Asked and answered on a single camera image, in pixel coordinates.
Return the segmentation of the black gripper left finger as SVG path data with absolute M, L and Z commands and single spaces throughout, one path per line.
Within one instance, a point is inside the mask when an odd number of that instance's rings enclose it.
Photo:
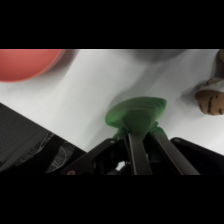
M 134 133 L 128 134 L 131 169 L 134 175 L 152 175 L 142 140 Z

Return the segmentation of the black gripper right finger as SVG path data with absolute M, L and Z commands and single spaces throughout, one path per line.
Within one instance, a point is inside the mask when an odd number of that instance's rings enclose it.
M 199 172 L 164 134 L 156 133 L 154 137 L 162 148 L 165 157 L 173 165 L 179 175 L 199 175 Z

